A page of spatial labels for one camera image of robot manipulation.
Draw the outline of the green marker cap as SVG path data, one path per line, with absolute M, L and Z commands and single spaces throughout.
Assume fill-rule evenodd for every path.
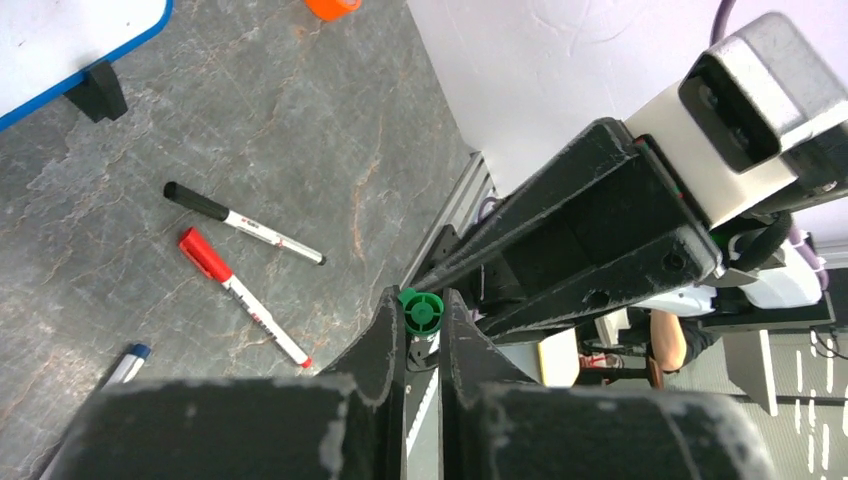
M 402 305 L 404 327 L 409 334 L 429 337 L 441 328 L 445 306 L 439 295 L 406 288 L 400 291 L 398 301 Z

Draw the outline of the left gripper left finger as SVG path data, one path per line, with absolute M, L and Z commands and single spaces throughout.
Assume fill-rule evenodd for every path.
M 343 382 L 338 418 L 321 443 L 334 479 L 406 477 L 406 333 L 400 290 L 383 290 L 371 323 L 320 374 Z

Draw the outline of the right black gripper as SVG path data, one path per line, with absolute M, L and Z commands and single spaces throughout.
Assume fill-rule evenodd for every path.
M 592 122 L 508 195 L 417 290 L 470 280 L 493 340 L 541 339 L 712 273 L 721 253 L 648 135 Z

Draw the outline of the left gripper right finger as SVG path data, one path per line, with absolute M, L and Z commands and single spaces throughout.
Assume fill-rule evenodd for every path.
M 444 479 L 498 479 L 497 451 L 508 444 L 504 414 L 489 407 L 492 387 L 534 385 L 475 324 L 459 291 L 442 292 L 439 330 L 440 461 Z

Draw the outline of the blue framed whiteboard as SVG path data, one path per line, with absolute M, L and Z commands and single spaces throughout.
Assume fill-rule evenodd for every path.
M 160 33 L 172 1 L 3 1 L 1 128 L 63 96 L 91 121 L 128 110 L 115 62 Z

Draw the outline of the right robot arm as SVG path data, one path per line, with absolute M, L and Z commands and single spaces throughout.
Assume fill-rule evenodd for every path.
M 592 122 L 412 280 L 459 292 L 493 338 L 544 338 L 630 307 L 721 324 L 818 303 L 827 277 L 791 214 L 793 185 L 717 227 L 656 140 Z

